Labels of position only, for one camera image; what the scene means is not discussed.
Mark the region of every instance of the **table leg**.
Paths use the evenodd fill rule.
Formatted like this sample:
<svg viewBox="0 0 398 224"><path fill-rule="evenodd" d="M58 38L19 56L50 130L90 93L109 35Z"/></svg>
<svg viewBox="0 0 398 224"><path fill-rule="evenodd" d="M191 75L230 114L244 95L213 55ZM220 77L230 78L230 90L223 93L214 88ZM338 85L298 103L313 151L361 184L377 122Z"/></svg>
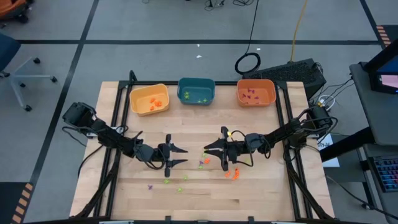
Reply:
<svg viewBox="0 0 398 224"><path fill-rule="evenodd" d="M332 144L320 151L322 162L338 157L346 152L361 147L367 143L374 143L373 134L370 127L364 128L347 138Z"/></svg>

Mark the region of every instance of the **black floor stripe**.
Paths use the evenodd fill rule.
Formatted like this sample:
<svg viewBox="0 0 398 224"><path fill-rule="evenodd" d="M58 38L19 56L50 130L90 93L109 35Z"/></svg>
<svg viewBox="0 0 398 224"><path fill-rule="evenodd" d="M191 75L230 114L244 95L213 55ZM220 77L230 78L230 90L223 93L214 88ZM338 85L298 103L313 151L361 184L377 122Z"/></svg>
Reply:
<svg viewBox="0 0 398 224"><path fill-rule="evenodd" d="M369 23L371 24L372 30L373 30L373 32L374 32L374 35L376 35L377 40L379 41L379 45L380 45L383 49L385 49L386 46L384 45L384 42L382 41L381 36L379 35L379 31L377 31L376 21L374 20L374 18L373 18L373 16L372 16L372 13L371 13L371 11L370 11L370 9L369 9L368 4L366 4L366 1L365 1L365 0L359 0L359 1L361 2L361 5L362 5L362 7L363 7L363 10L365 11L366 17L368 18Z"/></svg>
<svg viewBox="0 0 398 224"><path fill-rule="evenodd" d="M83 50L84 40L87 38L87 34L88 34L88 30L90 29L91 22L93 22L94 14L95 14L96 8L98 6L98 1L99 0L94 0L93 5L91 7L90 14L88 15L85 28L83 29L83 33L81 34L81 37L80 37L79 45L76 49L75 55L73 56L72 64L70 65L67 78L65 79L65 84L62 87L60 98L58 99L57 106L55 107L55 112L52 116L49 130L47 131L47 134L45 135L44 143L40 150L39 158L36 161L35 168L33 170L32 176L30 177L30 182L33 183L34 186L37 185L37 181L38 181L38 179L40 177L40 173L43 169L44 161L45 161L45 158L47 157L50 143L53 138L55 128L57 127L58 120L61 115L63 104L65 103L65 99L68 95L68 90L69 90L70 84L72 82L73 76L75 74L75 70L76 70L77 64L79 62L81 51Z"/></svg>
<svg viewBox="0 0 398 224"><path fill-rule="evenodd" d="M80 40L19 40L22 44L80 44ZM252 40L252 44L291 45L293 40ZM249 40L83 40L83 44L160 45L160 44L248 44ZM296 45L379 45L377 40L296 40Z"/></svg>

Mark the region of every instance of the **wooden tabletop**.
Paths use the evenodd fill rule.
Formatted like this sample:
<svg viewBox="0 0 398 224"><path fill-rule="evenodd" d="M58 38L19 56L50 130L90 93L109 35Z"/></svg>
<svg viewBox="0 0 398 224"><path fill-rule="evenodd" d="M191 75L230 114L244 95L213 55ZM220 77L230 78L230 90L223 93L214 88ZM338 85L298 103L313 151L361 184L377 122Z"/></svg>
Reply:
<svg viewBox="0 0 398 224"><path fill-rule="evenodd" d="M98 117L108 125L117 86L117 82L103 82L96 105ZM165 184L163 170L149 169L137 159L122 156L111 218L164 220L165 216L170 215L172 220L245 221L248 216L253 216L257 221L294 220L281 142L275 145L269 159L258 152L253 154L254 167L230 163L229 178L224 176L217 157L207 156L210 163L205 164L203 169L198 168L199 161L203 160L203 146L221 137L221 126L226 126L230 131L262 134L279 128L275 103L261 108L242 108L236 102L235 86L217 86L215 99L210 106L190 106L181 104L177 98L177 86L170 85L167 88L169 110L144 117L130 110L126 136L133 137L143 131L140 138L144 143L157 147L170 133L173 143L188 151L185 154L172 154L172 158L189 161L175 166L171 170L170 182ZM290 82L288 90L293 114L297 116L308 107L303 84ZM124 105L126 93L123 94L121 105ZM286 122L281 91L280 98ZM233 137L236 140L243 139L238 133ZM309 139L308 144L317 147L314 140ZM96 139L88 140L85 156L98 146ZM83 166L70 215L76 215L97 190L104 152L96 153ZM323 209L334 216L319 153L303 148L301 155L309 191ZM247 155L239 157L241 161L247 159ZM235 167L240 173L238 180L232 180ZM153 185L152 190L148 189L148 185ZM305 217L302 194L298 188L297 195L301 216ZM104 194L101 214L104 214L107 198L108 191Z"/></svg>

